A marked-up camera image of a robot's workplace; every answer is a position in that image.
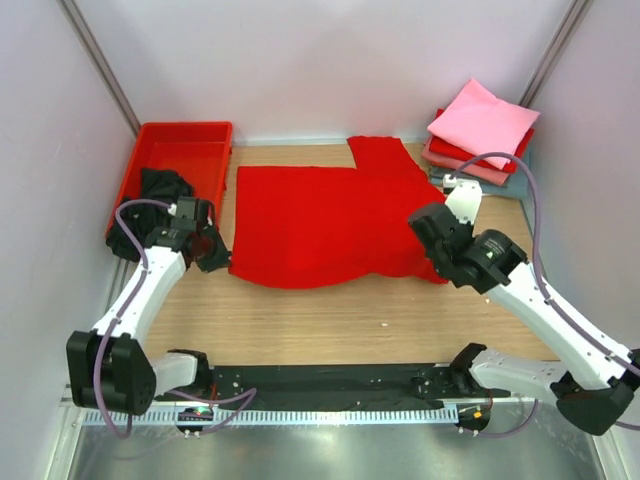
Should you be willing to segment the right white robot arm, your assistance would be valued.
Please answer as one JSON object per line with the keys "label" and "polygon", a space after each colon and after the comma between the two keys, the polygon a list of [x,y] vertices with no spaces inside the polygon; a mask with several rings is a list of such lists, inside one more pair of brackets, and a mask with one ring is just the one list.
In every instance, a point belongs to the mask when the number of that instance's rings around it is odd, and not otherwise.
{"label": "right white robot arm", "polygon": [[455,379],[554,405],[578,429],[601,436],[618,423],[639,387],[639,354],[611,340],[535,277],[526,253],[505,234],[476,235],[450,208],[430,204],[408,220],[438,274],[511,311],[548,348],[554,362],[467,345],[451,362]]}

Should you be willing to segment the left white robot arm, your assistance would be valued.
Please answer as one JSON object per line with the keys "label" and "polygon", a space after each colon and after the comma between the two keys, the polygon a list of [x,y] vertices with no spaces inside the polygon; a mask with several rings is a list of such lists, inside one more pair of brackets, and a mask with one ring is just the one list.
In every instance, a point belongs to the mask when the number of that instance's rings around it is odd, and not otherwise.
{"label": "left white robot arm", "polygon": [[210,201],[181,197],[154,204],[168,213],[168,223],[133,242],[140,261],[118,298],[90,330],[75,331],[67,340],[70,391],[78,407],[140,416],[156,397],[207,381],[205,354],[174,349],[151,361],[143,345],[189,267],[204,273],[225,269],[231,253]]}

